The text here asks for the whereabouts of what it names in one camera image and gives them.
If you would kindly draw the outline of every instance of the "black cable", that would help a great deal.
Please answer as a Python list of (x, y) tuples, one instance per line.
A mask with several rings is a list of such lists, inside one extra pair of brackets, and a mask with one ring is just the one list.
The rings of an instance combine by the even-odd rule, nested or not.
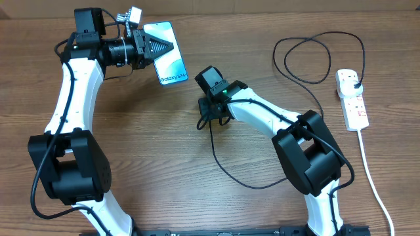
[(102, 39), (102, 40), (103, 41), (115, 41), (115, 40), (119, 39), (119, 36), (121, 36), (121, 31), (119, 29), (119, 24), (118, 24), (117, 19), (109, 11), (107, 11), (105, 9), (101, 9), (101, 10), (103, 12), (105, 12), (108, 16), (111, 16), (112, 20), (114, 20), (114, 24), (117, 26), (117, 29), (118, 29), (118, 36), (117, 37), (115, 37), (113, 39)]
[(65, 39), (65, 40), (63, 40), (63, 41), (59, 42), (57, 45), (55, 45), (55, 47), (54, 47), (54, 51), (55, 51), (55, 54), (57, 54), (57, 56), (58, 56), (59, 58), (61, 58), (61, 56), (60, 56), (60, 53), (58, 52), (58, 48), (59, 48), (59, 46), (63, 45), (64, 43), (67, 43), (67, 42), (68, 42), (68, 39)]
[[(57, 44), (57, 46), (55, 46), (54, 50), (56, 51), (56, 54), (59, 57), (60, 57), (60, 54), (58, 53), (58, 47), (60, 45), (63, 45), (64, 43), (67, 43), (67, 46), (69, 46), (69, 45), (71, 46), (71, 44), (74, 42), (74, 37), (75, 37), (75, 33), (73, 32), (70, 35), (70, 38), (67, 41), (64, 40), (64, 41), (60, 42), (59, 44)], [(58, 125), (57, 131), (55, 132), (55, 134), (52, 137), (49, 145), (47, 146), (47, 150), (45, 151), (45, 154), (44, 154), (44, 156), (41, 160), (41, 163), (39, 164), (39, 166), (37, 168), (35, 178), (33, 179), (32, 188), (31, 188), (31, 197), (30, 197), (31, 208), (33, 210), (33, 213), (35, 213), (35, 215), (37, 215), (38, 217), (40, 217), (42, 219), (46, 219), (46, 220), (54, 219), (54, 218), (69, 214), (71, 212), (77, 211), (77, 210), (86, 210), (87, 214), (91, 214), (93, 216), (93, 218), (98, 222), (98, 225), (101, 227), (101, 229), (104, 232), (106, 232), (106, 235), (112, 236), (110, 231), (108, 231), (106, 229), (105, 225), (102, 223), (102, 221), (100, 220), (98, 215), (96, 215), (96, 213), (93, 211), (93, 209), (91, 209), (87, 206), (77, 206), (77, 207), (73, 207), (71, 209), (59, 212), (57, 214), (45, 215), (45, 214), (42, 214), (38, 210), (38, 208), (36, 206), (36, 203), (35, 203), (35, 194), (36, 194), (36, 191), (37, 191), (37, 185), (38, 185), (39, 177), (41, 176), (41, 171), (43, 169), (45, 161), (47, 160), (48, 154), (51, 152), (51, 149), (54, 147), (55, 142), (58, 138), (58, 135), (61, 133), (61, 130), (64, 126), (64, 123), (67, 122), (66, 117), (67, 117), (67, 114), (68, 114), (68, 110), (70, 108), (70, 104), (72, 102), (72, 97), (73, 97), (73, 92), (74, 92), (74, 81), (75, 81), (74, 72), (73, 72), (73, 69), (68, 62), (64, 62), (64, 63), (67, 66), (67, 68), (70, 72), (70, 91), (69, 91), (69, 95), (68, 95), (68, 98), (67, 98), (66, 106), (64, 107), (63, 115), (60, 118), (60, 124)]]
[(249, 103), (254, 103), (257, 105), (260, 105), (261, 107), (263, 107), (264, 109), (268, 110), (270, 113), (272, 113), (273, 115), (275, 115), (276, 117), (280, 118), (280, 120), (285, 121), (287, 123), (289, 123), (290, 125), (294, 126), (295, 128), (299, 129), (301, 132), (305, 132), (308, 135), (310, 135), (313, 139), (323, 143), (325, 146), (327, 146), (329, 149), (331, 149), (332, 152), (334, 152), (334, 154), (336, 154), (347, 166), (348, 170), (350, 171), (350, 180), (347, 181), (344, 184), (341, 184), (340, 186), (337, 186), (335, 188), (333, 188), (330, 192), (329, 192), (329, 204), (331, 207), (331, 214), (332, 214), (332, 218), (333, 218), (333, 224), (334, 224), (334, 228), (336, 233), (339, 232), (338, 227), (337, 227), (337, 221), (335, 220), (335, 213), (334, 213), (334, 206), (333, 206), (333, 198), (334, 198), (334, 193), (339, 190), (342, 189), (344, 187), (349, 186), (351, 183), (353, 183), (354, 181), (354, 170), (352, 165), (350, 164), (350, 162), (343, 156), (341, 155), (334, 147), (332, 147), (329, 143), (327, 143), (326, 141), (324, 141), (323, 139), (321, 139), (320, 137), (316, 136), (314, 133), (310, 132), (309, 130), (296, 125), (295, 122), (287, 119), (286, 117), (284, 117), (283, 115), (280, 115), (279, 113), (277, 113), (276, 111), (274, 111), (273, 109), (271, 109), (270, 107), (268, 107), (267, 105), (265, 105), (262, 102), (256, 101), (256, 100), (252, 100), (252, 99), (237, 99), (237, 100), (231, 100), (226, 102), (225, 104), (231, 104), (234, 102), (249, 102)]
[(244, 183), (242, 183), (241, 181), (239, 181), (238, 179), (236, 179), (235, 177), (233, 177), (231, 174), (229, 174), (229, 172), (227, 172), (223, 167), (222, 167), (222, 165), (219, 163), (219, 160), (217, 159), (217, 157), (216, 157), (216, 153), (215, 153), (215, 143), (214, 143), (214, 141), (213, 141), (213, 132), (211, 131), (211, 121), (208, 121), (209, 122), (209, 129), (210, 129), (210, 139), (211, 139), (211, 151), (213, 152), (213, 157), (215, 158), (215, 161), (216, 161), (216, 163), (217, 163), (217, 165), (220, 167), (220, 169), (221, 170), (223, 170), (223, 172), (225, 173), (225, 174), (227, 174), (227, 176), (229, 176), (231, 179), (233, 179), (233, 180), (235, 180), (238, 184), (240, 184), (240, 185), (242, 185), (243, 187), (247, 187), (247, 188), (250, 188), (250, 189), (266, 189), (266, 188), (269, 188), (269, 187), (272, 187), (272, 186), (275, 186), (276, 184), (279, 184), (279, 183), (281, 183), (281, 182), (283, 182), (284, 180), (286, 180), (287, 178), (282, 178), (281, 180), (278, 180), (277, 182), (274, 182), (274, 183), (272, 183), (272, 184), (268, 184), (267, 186), (263, 186), (263, 187), (253, 187), (253, 186), (249, 186), (249, 185), (247, 185), (247, 184), (244, 184)]
[(130, 74), (128, 74), (128, 75), (118, 75), (118, 76), (113, 76), (113, 77), (105, 78), (105, 79), (104, 79), (104, 81), (105, 81), (105, 80), (109, 80), (109, 79), (119, 79), (119, 78), (128, 77), (128, 76), (130, 76), (132, 73), (133, 73), (133, 69), (131, 68), (131, 72), (130, 72)]
[[(204, 119), (205, 119), (204, 124), (203, 124), (202, 126), (200, 126), (201, 122), (202, 122)], [(207, 122), (209, 122), (209, 115), (208, 115), (208, 114), (206, 114), (206, 115), (202, 115), (202, 116), (199, 118), (198, 122), (197, 122), (197, 129), (198, 129), (198, 130), (202, 130), (202, 129), (205, 127), (205, 125), (207, 124)]]
[[(353, 36), (353, 37), (355, 37), (355, 38), (357, 38), (357, 40), (359, 40), (359, 42), (360, 42), (360, 45), (362, 46), (362, 52), (363, 52), (363, 67), (362, 67), (362, 75), (361, 75), (361, 77), (360, 77), (360, 81), (359, 81), (359, 83), (357, 83), (354, 87), (355, 88), (358, 88), (358, 87), (360, 87), (360, 85), (362, 84), (362, 81), (363, 81), (363, 78), (364, 78), (364, 73), (365, 73), (365, 47), (364, 47), (364, 45), (363, 45), (363, 42), (362, 42), (362, 40), (358, 37), (358, 36), (356, 36), (355, 34), (352, 34), (352, 33), (347, 33), (347, 32), (343, 32), (343, 31), (328, 31), (328, 32), (323, 32), (323, 33), (319, 33), (319, 34), (317, 34), (317, 35), (314, 35), (314, 36), (312, 36), (312, 37), (289, 37), (289, 38), (285, 38), (285, 39), (280, 39), (277, 43), (276, 43), (276, 45), (274, 46), (274, 50), (273, 50), (273, 63), (274, 63), (274, 66), (276, 67), (276, 69), (284, 76), (284, 77), (286, 77), (287, 79), (289, 79), (289, 80), (291, 80), (291, 81), (293, 81), (294, 83), (296, 83), (296, 84), (298, 84), (300, 87), (302, 87), (302, 88), (304, 88), (312, 97), (313, 97), (313, 99), (315, 100), (315, 102), (317, 103), (317, 105), (318, 105), (318, 107), (320, 108), (320, 113), (321, 113), (321, 116), (322, 116), (322, 119), (324, 118), (324, 111), (323, 111), (323, 109), (322, 109), (322, 106), (321, 106), (321, 104), (320, 104), (320, 102), (318, 101), (318, 99), (315, 97), (315, 95), (308, 89), (308, 88), (306, 88), (302, 83), (300, 83), (300, 82), (303, 82), (303, 83), (308, 83), (308, 84), (313, 84), (313, 85), (315, 85), (315, 84), (319, 84), (319, 83), (322, 83), (327, 77), (328, 77), (328, 75), (329, 75), (329, 71), (330, 71), (330, 69), (331, 69), (331, 53), (330, 53), (330, 51), (329, 51), (329, 49), (328, 49), (328, 47), (325, 45), (325, 44), (323, 44), (322, 42), (320, 42), (320, 41), (318, 41), (318, 40), (316, 40), (316, 39), (314, 39), (315, 37), (318, 37), (318, 36), (320, 36), (320, 35), (324, 35), (324, 34), (328, 34), (328, 33), (341, 33), (341, 34), (345, 34), (345, 35), (350, 35), (350, 36)], [(298, 44), (296, 44), (295, 46), (293, 46), (290, 50), (288, 50), (288, 52), (286, 53), (286, 55), (284, 56), (284, 67), (285, 67), (285, 69), (287, 70), (287, 72), (289, 72), (290, 73), (290, 75), (292, 76), (292, 77), (294, 77), (295, 79), (297, 79), (298, 81), (300, 81), (300, 82), (298, 82), (298, 81), (296, 81), (296, 80), (294, 80), (293, 78), (291, 78), (290, 76), (287, 76), (284, 72), (282, 72), (281, 71), (281, 69), (278, 67), (278, 65), (277, 65), (277, 62), (276, 62), (276, 49), (277, 49), (277, 46), (281, 43), (281, 42), (283, 42), (283, 41), (287, 41), (287, 40), (292, 40), (292, 39), (303, 39), (303, 41), (301, 41), (300, 43), (298, 43)], [(328, 53), (328, 69), (327, 69), (327, 73), (325, 74), (325, 76), (324, 76), (324, 78), (322, 78), (322, 79), (320, 79), (319, 81), (306, 81), (306, 80), (304, 80), (304, 79), (301, 79), (301, 78), (299, 78), (299, 77), (297, 77), (295, 74), (293, 74), (291, 71), (290, 71), (290, 69), (289, 69), (289, 67), (287, 66), (287, 56), (290, 54), (290, 52), (293, 50), (293, 49), (295, 49), (295, 48), (297, 48), (299, 45), (301, 45), (301, 44), (303, 44), (303, 43), (305, 43), (305, 42), (308, 42), (308, 41), (314, 41), (314, 42), (316, 42), (316, 43), (319, 43), (319, 44), (321, 44), (325, 49), (326, 49), (326, 51), (327, 51), (327, 53)]]
[(229, 121), (230, 121), (230, 117), (224, 122), (224, 123), (222, 123), (222, 118), (220, 118), (219, 119), (219, 125), (220, 126), (224, 126), (224, 125), (226, 125), (227, 123), (229, 123)]
[(108, 27), (108, 26), (114, 26), (114, 25), (125, 25), (125, 23), (124, 22), (112, 22), (112, 23), (108, 23), (108, 24), (105, 24), (105, 27)]

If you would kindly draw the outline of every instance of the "black bracket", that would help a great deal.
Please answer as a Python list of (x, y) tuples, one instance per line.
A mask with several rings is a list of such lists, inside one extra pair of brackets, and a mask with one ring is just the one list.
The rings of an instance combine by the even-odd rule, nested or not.
[(104, 17), (100, 8), (75, 9), (76, 43), (81, 45), (99, 44), (100, 37), (106, 35)]
[[(49, 133), (30, 137), (28, 151), (36, 169), (52, 138)], [(75, 160), (60, 162), (58, 157), (69, 149), (73, 150)], [(75, 129), (69, 134), (59, 134), (40, 179), (51, 199), (73, 205), (78, 201), (101, 201), (103, 193), (111, 188), (112, 177), (110, 163), (91, 131)]]
[(195, 78), (197, 84), (206, 94), (206, 98), (198, 100), (198, 107), (201, 116), (208, 116), (206, 119), (221, 119), (229, 117), (233, 119), (225, 102), (232, 99), (232, 96), (241, 89), (246, 89), (248, 86), (241, 81), (234, 81), (229, 83), (223, 79), (222, 73), (213, 66), (208, 66), (200, 72)]
[[(342, 155), (327, 125), (315, 111), (309, 110), (298, 116), (296, 125), (307, 128)], [(279, 130), (272, 138), (272, 142), (291, 184), (301, 193), (305, 195), (311, 193), (316, 197), (328, 183), (341, 177), (340, 169), (344, 163), (327, 146), (316, 140), (303, 151), (298, 144), (301, 138), (311, 139), (292, 125), (286, 130)]]
[(138, 54), (136, 62), (131, 65), (133, 69), (144, 69), (156, 58), (174, 49), (173, 43), (154, 37), (143, 29), (134, 29), (133, 38)]

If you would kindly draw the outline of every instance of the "white cable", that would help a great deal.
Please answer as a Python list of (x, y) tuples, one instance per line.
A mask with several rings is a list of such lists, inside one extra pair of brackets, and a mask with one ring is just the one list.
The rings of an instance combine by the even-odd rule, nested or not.
[(382, 203), (382, 200), (379, 198), (378, 192), (376, 191), (375, 185), (373, 184), (372, 177), (370, 176), (368, 162), (366, 161), (365, 148), (364, 148), (363, 140), (362, 140), (362, 131), (360, 131), (360, 129), (357, 130), (357, 136), (359, 137), (360, 152), (362, 153), (363, 165), (365, 167), (367, 179), (369, 180), (370, 186), (372, 187), (372, 191), (373, 191), (373, 194), (374, 194), (376, 200), (378, 201), (378, 203), (381, 206), (383, 212), (385, 213), (385, 216), (387, 217), (387, 220), (388, 220), (388, 223), (389, 223), (389, 228), (390, 228), (390, 234), (391, 234), (391, 236), (394, 236), (394, 224), (392, 223), (391, 217), (390, 217), (387, 209), (385, 208), (384, 204)]
[(124, 64), (124, 66), (125, 65), (127, 65), (127, 62), (128, 62), (128, 60), (127, 60), (127, 48), (125, 47), (125, 41), (124, 41), (124, 38), (121, 36), (121, 39), (123, 40), (123, 44), (124, 44), (124, 53), (125, 53), (125, 64)]

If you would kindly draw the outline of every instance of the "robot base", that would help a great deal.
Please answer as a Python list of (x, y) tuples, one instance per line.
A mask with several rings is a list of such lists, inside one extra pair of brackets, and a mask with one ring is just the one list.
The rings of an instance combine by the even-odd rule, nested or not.
[[(225, 229), (202, 231), (134, 230), (133, 236), (316, 236), (308, 226), (282, 226), (280, 229)], [(79, 236), (99, 236), (98, 233)], [(343, 225), (337, 236), (370, 236), (369, 226)]]

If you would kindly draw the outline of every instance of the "wood grain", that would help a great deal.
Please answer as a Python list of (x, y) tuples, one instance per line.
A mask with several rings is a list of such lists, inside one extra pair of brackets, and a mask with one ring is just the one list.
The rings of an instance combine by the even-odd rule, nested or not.
[[(111, 162), (112, 191), (142, 229), (247, 229), (302, 225), (303, 196), (289, 182), (265, 190), (246, 189), (229, 179), (211, 155), (208, 128), (196, 130), (202, 91), (194, 77), (217, 66), (229, 81), (239, 79), (257, 94), (292, 111), (317, 111), (311, 97), (273, 67), (274, 43), (284, 37), (330, 30), (355, 33), (366, 46), (364, 83), (370, 126), (363, 131), (377, 190), (397, 235), (418, 235), (420, 227), (420, 15), (418, 12), (240, 14), (155, 16), (170, 20), (190, 79), (162, 87), (150, 66), (126, 79), (106, 81), (96, 99), (93, 132)], [(42, 134), (62, 81), (57, 42), (74, 30), (74, 20), (0, 21), (0, 235), (77, 235), (93, 228), (79, 213), (42, 220), (29, 196), (35, 174), (27, 151), (31, 135)], [(115, 30), (108, 30), (113, 35)], [(356, 134), (347, 132), (334, 72), (361, 70), (358, 42), (344, 35), (319, 38), (331, 50), (332, 74), (308, 86), (325, 111), (325, 121), (352, 163), (356, 180), (339, 192), (346, 223), (369, 225), (386, 235), (388, 225), (375, 201), (360, 157)], [(293, 46), (278, 47), (278, 61)], [(306, 79), (326, 72), (327, 55), (314, 43), (289, 57), (289, 67)], [(107, 76), (129, 68), (110, 68)], [(235, 177), (254, 186), (284, 173), (270, 140), (251, 127), (215, 125), (216, 152)], [(343, 168), (342, 182), (349, 177)], [(39, 188), (42, 212), (64, 210)]]
[(11, 19), (45, 19), (73, 18), (74, 9), (85, 7), (103, 7), (116, 15), (127, 12), (133, 5), (143, 10), (143, 16), (165, 16), (415, 10), (419, 4), (418, 0), (2, 0), (0, 1), (0, 11), (3, 10)]

